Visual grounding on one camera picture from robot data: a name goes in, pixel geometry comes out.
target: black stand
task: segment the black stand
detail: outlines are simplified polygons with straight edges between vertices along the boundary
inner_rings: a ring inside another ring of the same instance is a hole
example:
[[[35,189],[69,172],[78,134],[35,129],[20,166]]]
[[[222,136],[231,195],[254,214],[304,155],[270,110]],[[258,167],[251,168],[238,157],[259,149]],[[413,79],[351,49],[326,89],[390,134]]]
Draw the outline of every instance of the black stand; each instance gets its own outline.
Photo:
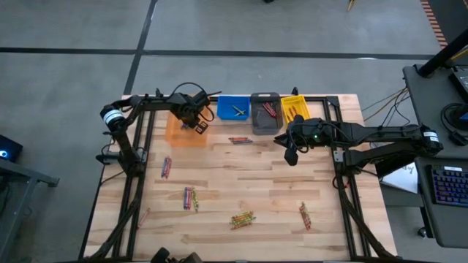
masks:
[[[31,200],[34,188],[39,182],[47,183],[49,187],[56,187],[59,179],[3,159],[0,159],[0,176],[4,176],[9,182],[21,182],[27,185],[17,205],[13,209],[6,209],[0,218],[0,262],[3,263],[7,262],[8,253],[20,228],[24,211]]]

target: black cable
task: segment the black cable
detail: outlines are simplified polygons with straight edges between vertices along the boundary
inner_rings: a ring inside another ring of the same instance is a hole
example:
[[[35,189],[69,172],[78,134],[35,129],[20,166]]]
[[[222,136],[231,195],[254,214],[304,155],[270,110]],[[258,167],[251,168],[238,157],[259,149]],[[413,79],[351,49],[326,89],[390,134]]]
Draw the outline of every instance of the black cable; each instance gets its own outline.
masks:
[[[298,135],[298,136],[301,137],[302,140],[305,142],[304,144],[306,145],[306,146],[305,146],[305,147],[306,147],[306,150],[302,150],[302,147],[299,148],[299,147],[295,144],[295,141],[293,140],[293,133],[292,133],[291,131],[293,130],[293,127],[294,127],[295,125],[298,125],[298,124],[300,124],[300,123],[293,124],[293,125],[291,126],[290,130],[288,131],[287,135],[289,136],[292,145],[299,151],[299,153],[308,153],[308,152],[309,152],[309,144],[307,144],[307,140],[306,140],[306,138],[305,138],[303,135]]]
[[[406,89],[406,88],[404,88],[404,89],[402,89],[402,90],[400,91],[400,93],[399,93],[398,96],[396,97],[395,101],[397,101],[398,98],[400,97],[400,95],[402,95],[402,94],[404,93],[405,89]],[[393,105],[393,106],[390,108],[390,110],[388,111],[387,115],[385,116],[385,119],[383,119],[382,125],[386,122],[388,116],[390,115],[390,112],[392,111],[392,109],[393,109],[394,107],[395,107],[395,105]]]
[[[145,150],[145,148],[143,148],[143,147],[138,147],[137,150],[139,150],[139,149]],[[100,183],[99,186],[102,186],[102,184],[104,184],[105,182],[116,178],[117,176],[123,174],[124,172],[125,172],[125,171],[121,171],[121,172],[119,172],[119,173],[117,173],[117,174],[112,175],[111,177],[109,177],[109,178],[105,179],[104,181],[102,181],[102,182]]]
[[[356,168],[358,168],[358,170],[360,170],[361,172],[365,172],[365,173],[368,173],[368,174],[370,174],[370,175],[375,175],[375,176],[379,177],[379,175],[376,174],[375,172],[371,172],[371,171],[368,171],[368,170],[364,170],[364,169],[362,169],[362,168],[360,168],[360,167],[356,167]]]
[[[461,104],[460,103],[450,103],[450,104],[445,105],[445,107],[443,107],[442,110],[440,111],[440,122],[442,122],[444,127],[449,132],[455,132],[457,130],[457,128],[455,126],[453,126],[452,122],[447,118],[447,116],[446,116],[447,111],[452,107],[458,107],[458,106],[461,106]],[[449,123],[451,126],[453,126],[453,128],[455,128],[455,129],[450,129],[447,126],[446,122]]]
[[[208,122],[209,122],[209,121],[213,121],[213,120],[214,120],[214,113],[213,113],[213,110],[211,110],[211,108],[208,107],[208,106],[207,106],[206,108],[207,108],[207,109],[210,111],[210,113],[211,113],[211,117],[212,117],[211,120],[207,120],[207,119],[205,118],[205,116],[203,116],[202,113],[200,113],[200,116],[201,116],[205,121],[208,121]]]
[[[347,188],[349,184],[350,184],[350,179],[348,178],[348,181],[344,184],[344,188]],[[336,176],[331,180],[331,185],[332,185],[335,189],[339,190],[339,189],[338,189],[338,186],[336,185]]]
[[[407,100],[407,99],[409,99],[409,98],[410,98],[410,95],[404,97],[399,103],[396,104],[396,107],[398,107],[398,106],[400,105],[400,103],[404,102],[405,100]],[[393,119],[393,116],[395,115],[395,112],[396,112],[396,111],[394,110],[393,113],[392,113],[392,116],[390,116],[390,119],[388,119],[388,122],[387,122],[387,124],[385,124],[385,126],[388,126],[388,125],[390,124],[390,122],[391,122],[392,119]]]
[[[116,178],[117,176],[123,174],[124,172],[125,172],[125,171],[121,171],[120,173],[117,173],[117,174],[112,175],[111,177],[109,177],[109,178],[107,178],[106,180],[102,181],[101,184],[100,184],[100,186],[102,186],[105,182],[107,182],[107,181],[109,181],[109,180],[112,180],[112,179]]]
[[[173,92],[172,92],[169,96],[174,95],[174,93],[177,91],[177,89],[180,88],[180,87],[183,86],[183,85],[194,85],[195,87],[198,87],[200,90],[202,90],[202,91],[204,91],[204,92],[206,93],[205,89],[202,88],[202,86],[198,85],[197,83],[186,82],[186,83],[179,84],[177,87],[175,87],[174,90],[173,90]]]
[[[104,149],[106,149],[106,147],[110,147],[111,145],[114,145],[114,143],[116,143],[116,141],[113,138],[110,139],[110,142],[108,144],[102,146],[101,154],[104,155]]]
[[[399,92],[403,91],[404,89],[405,89],[405,88],[403,88],[403,89],[401,89],[401,90],[395,92],[394,94],[390,94],[390,95],[386,96],[384,99],[381,99],[381,100],[379,100],[378,102],[374,102],[374,103],[370,104],[369,106],[365,107],[365,108],[362,109],[361,111],[363,112],[364,110],[367,110],[367,109],[371,108],[372,106],[374,106],[374,105],[376,105],[376,104],[379,104],[380,102],[383,102],[383,101],[385,101],[386,99],[388,99],[388,98],[390,98],[390,97],[392,97],[392,96],[395,96],[396,94],[398,94]]]
[[[405,116],[403,116],[400,111],[398,110],[398,106],[400,105],[401,102],[403,102],[403,99],[404,99],[404,96],[401,98],[401,101],[397,104],[396,101],[398,101],[398,98],[400,97],[400,95],[398,95],[395,99],[395,102],[393,103],[393,106],[395,107],[395,111],[402,117],[404,118],[405,120],[407,120],[407,122],[403,125],[403,127],[405,127],[406,125],[410,124],[411,121],[406,118]]]
[[[322,123],[323,125],[328,125],[328,126],[332,126],[333,128],[335,128],[339,133],[341,133],[341,135],[343,135],[343,137],[348,141],[348,142],[351,142],[350,138],[344,133],[343,130],[341,130],[340,128],[338,128],[335,124],[332,124],[332,123]]]

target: keyboard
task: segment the keyboard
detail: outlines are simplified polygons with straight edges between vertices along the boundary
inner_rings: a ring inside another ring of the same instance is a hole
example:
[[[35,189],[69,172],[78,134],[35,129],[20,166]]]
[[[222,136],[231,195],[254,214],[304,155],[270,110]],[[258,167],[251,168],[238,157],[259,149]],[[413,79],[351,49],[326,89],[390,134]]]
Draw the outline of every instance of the keyboard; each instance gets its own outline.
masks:
[[[468,207],[468,169],[429,165],[436,204]]]

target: wooden table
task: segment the wooden table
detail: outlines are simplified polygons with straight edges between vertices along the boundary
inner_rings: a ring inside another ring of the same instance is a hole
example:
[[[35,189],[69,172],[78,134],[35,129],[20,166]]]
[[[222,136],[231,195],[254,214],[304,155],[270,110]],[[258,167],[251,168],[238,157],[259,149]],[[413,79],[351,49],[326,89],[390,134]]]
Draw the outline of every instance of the wooden table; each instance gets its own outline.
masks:
[[[343,120],[362,124],[357,96],[338,96]],[[216,104],[211,107],[216,112]],[[309,111],[312,117],[324,118],[320,103],[309,103]],[[250,119],[238,122],[218,118],[209,123],[206,147],[171,148],[165,141],[169,114],[156,113],[140,216],[148,207],[151,212],[137,231],[135,260],[150,259],[162,246],[175,258],[195,251],[204,261],[349,258],[338,191],[331,184],[334,170],[330,148],[301,154],[298,165],[290,167],[283,159],[284,148],[273,143],[273,136],[252,134]],[[134,132],[130,127],[129,138]],[[250,137],[254,143],[232,145],[228,140],[239,136]],[[166,156],[173,159],[167,180],[160,176]],[[103,180],[120,170],[118,165],[106,167]],[[396,254],[378,179],[362,173],[356,180],[365,222],[387,250]],[[125,176],[121,176],[101,187],[85,256],[93,254],[116,225],[124,181]],[[183,209],[187,186],[197,189],[198,213]],[[298,211],[302,201],[312,221],[309,231]],[[231,231],[231,216],[247,210],[254,211],[255,222]],[[355,225],[353,232],[358,254],[362,255]]]

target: metal leg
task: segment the metal leg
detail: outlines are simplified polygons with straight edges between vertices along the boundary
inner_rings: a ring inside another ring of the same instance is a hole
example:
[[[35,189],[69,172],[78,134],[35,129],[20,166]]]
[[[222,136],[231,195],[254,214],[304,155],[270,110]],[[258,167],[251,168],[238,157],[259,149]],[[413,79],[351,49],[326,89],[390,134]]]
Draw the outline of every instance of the metal leg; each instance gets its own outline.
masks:
[[[434,235],[432,234],[432,228],[431,228],[431,222],[429,221],[429,217],[427,216],[426,209],[424,207],[419,207],[421,211],[421,216],[423,217],[423,222],[424,222],[424,227],[421,229],[426,230],[426,236],[428,238],[434,238]]]
[[[12,215],[5,214],[4,217],[11,218],[5,226],[2,227],[2,240],[0,240],[0,262],[7,262],[8,253],[13,244],[13,240],[15,239],[16,232],[20,228],[21,219],[24,217],[24,210],[28,205],[29,201],[31,200],[32,194],[34,192],[34,187],[37,185],[37,180],[30,180],[27,182],[28,185],[26,190],[24,191],[23,196],[20,198],[18,202],[18,206],[10,212]]]

